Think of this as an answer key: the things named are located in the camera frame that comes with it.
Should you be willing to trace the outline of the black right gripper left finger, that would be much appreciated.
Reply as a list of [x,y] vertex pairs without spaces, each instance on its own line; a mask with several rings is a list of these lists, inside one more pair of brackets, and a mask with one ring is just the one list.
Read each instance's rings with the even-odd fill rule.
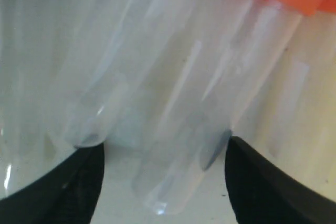
[[1,200],[1,223],[90,223],[104,177],[102,144],[76,150],[52,171]]

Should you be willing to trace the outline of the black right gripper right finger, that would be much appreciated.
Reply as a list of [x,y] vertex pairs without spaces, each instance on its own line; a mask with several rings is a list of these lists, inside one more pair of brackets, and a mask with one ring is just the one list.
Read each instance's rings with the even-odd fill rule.
[[239,137],[228,142],[225,182],[238,223],[335,223],[335,202],[297,182]]

